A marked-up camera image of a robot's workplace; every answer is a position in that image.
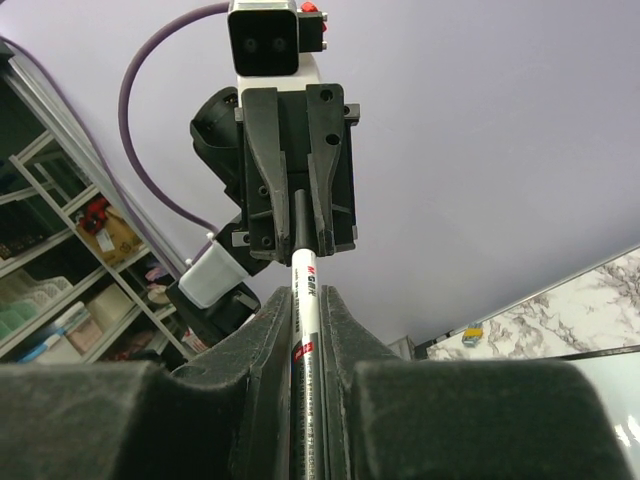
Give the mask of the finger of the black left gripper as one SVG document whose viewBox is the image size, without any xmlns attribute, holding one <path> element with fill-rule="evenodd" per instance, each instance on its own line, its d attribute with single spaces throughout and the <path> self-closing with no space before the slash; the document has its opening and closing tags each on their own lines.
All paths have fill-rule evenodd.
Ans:
<svg viewBox="0 0 640 480">
<path fill-rule="evenodd" d="M 245 139 L 254 164 L 267 188 L 274 227 L 272 261 L 288 262 L 290 207 L 286 157 L 280 146 L 278 91 L 275 87 L 242 92 Z"/>
<path fill-rule="evenodd" d="M 335 253 L 332 185 L 343 131 L 344 91 L 336 83 L 306 87 L 311 152 L 308 157 L 310 193 L 318 241 L 318 255 Z"/>
</svg>

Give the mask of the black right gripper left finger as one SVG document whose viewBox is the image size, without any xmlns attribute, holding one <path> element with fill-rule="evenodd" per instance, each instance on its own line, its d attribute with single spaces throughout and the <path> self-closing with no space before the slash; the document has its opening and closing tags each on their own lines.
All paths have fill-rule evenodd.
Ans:
<svg viewBox="0 0 640 480">
<path fill-rule="evenodd" d="M 5 479 L 285 479 L 291 292 L 174 371 L 148 361 L 1 369 Z"/>
</svg>

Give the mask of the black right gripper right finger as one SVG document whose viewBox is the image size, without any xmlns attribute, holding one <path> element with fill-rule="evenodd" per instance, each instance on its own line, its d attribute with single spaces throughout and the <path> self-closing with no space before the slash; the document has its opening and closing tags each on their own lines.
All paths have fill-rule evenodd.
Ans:
<svg viewBox="0 0 640 480">
<path fill-rule="evenodd" d="M 565 360 L 408 361 L 321 290 L 329 479 L 631 479 Z"/>
</svg>

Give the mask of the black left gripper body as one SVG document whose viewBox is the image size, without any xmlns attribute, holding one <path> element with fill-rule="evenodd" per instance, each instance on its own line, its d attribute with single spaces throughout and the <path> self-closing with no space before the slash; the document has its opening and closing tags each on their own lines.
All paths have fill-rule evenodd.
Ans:
<svg viewBox="0 0 640 480">
<path fill-rule="evenodd" d="M 290 248 L 288 260 L 290 260 L 294 252 L 294 194 L 297 190 L 304 189 L 307 192 L 309 206 L 311 207 L 313 215 L 308 169 L 308 157 L 311 148 L 307 118 L 306 87 L 301 91 L 283 92 L 277 90 L 280 146 L 286 157 L 290 207 Z M 360 106 L 357 103 L 346 103 L 345 96 L 343 118 L 340 157 L 337 162 L 332 185 L 332 213 L 336 247 L 334 254 L 354 249 L 357 231 L 351 129 L 360 120 Z M 242 217 L 243 226 L 249 235 L 250 254 L 259 260 L 272 261 L 270 255 L 274 253 L 275 247 L 273 243 L 274 227 L 271 216 L 270 199 L 267 188 L 249 152 L 248 141 L 245 139 L 242 100 L 236 113 L 236 123 L 241 138 L 239 157 L 242 175 Z M 314 247 L 318 255 L 314 215 L 313 232 L 315 236 Z"/>
</svg>

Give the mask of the white whiteboard marker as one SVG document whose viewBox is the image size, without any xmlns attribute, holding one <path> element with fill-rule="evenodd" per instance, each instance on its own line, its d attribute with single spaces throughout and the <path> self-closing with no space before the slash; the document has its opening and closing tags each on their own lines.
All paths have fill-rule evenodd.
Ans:
<svg viewBox="0 0 640 480">
<path fill-rule="evenodd" d="M 325 479 L 328 474 L 326 406 L 316 255 L 292 257 L 290 477 Z"/>
</svg>

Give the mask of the white whiteboard black frame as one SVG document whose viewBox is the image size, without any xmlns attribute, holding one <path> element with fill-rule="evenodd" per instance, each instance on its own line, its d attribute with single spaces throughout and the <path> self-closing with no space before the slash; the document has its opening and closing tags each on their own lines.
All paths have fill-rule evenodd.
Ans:
<svg viewBox="0 0 640 480">
<path fill-rule="evenodd" d="M 563 356 L 591 382 L 635 479 L 639 478 L 639 346 Z"/>
</svg>

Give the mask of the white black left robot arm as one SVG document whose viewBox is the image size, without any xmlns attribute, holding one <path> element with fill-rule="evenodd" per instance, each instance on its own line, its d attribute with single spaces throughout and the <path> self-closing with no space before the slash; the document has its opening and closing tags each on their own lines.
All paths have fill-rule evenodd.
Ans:
<svg viewBox="0 0 640 480">
<path fill-rule="evenodd" d="M 260 308 L 245 280 L 272 263 L 289 266 L 295 194 L 306 194 L 310 241 L 319 257 L 354 249 L 357 217 L 351 130 L 360 106 L 341 85 L 309 84 L 212 96 L 190 122 L 193 148 L 224 183 L 239 214 L 167 290 L 200 340 L 213 346 Z"/>
</svg>

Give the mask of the cardboard box on shelf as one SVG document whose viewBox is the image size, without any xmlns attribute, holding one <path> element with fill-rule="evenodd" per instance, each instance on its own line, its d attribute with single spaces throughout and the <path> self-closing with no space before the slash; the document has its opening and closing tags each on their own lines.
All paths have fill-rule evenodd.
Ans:
<svg viewBox="0 0 640 480">
<path fill-rule="evenodd" d="M 104 216 L 98 222 L 84 216 L 76 224 L 76 230 L 93 252 L 107 265 L 114 266 L 134 255 L 143 242 L 116 208 L 108 206 Z"/>
</svg>

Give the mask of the white storage shelf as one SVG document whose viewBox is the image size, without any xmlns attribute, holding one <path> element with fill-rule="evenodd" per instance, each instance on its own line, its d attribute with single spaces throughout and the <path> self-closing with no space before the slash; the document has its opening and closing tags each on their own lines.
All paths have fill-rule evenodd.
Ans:
<svg viewBox="0 0 640 480">
<path fill-rule="evenodd" d="M 2 127 L 2 361 L 193 357 L 150 249 L 109 266 L 77 232 L 108 206 L 48 131 Z"/>
</svg>

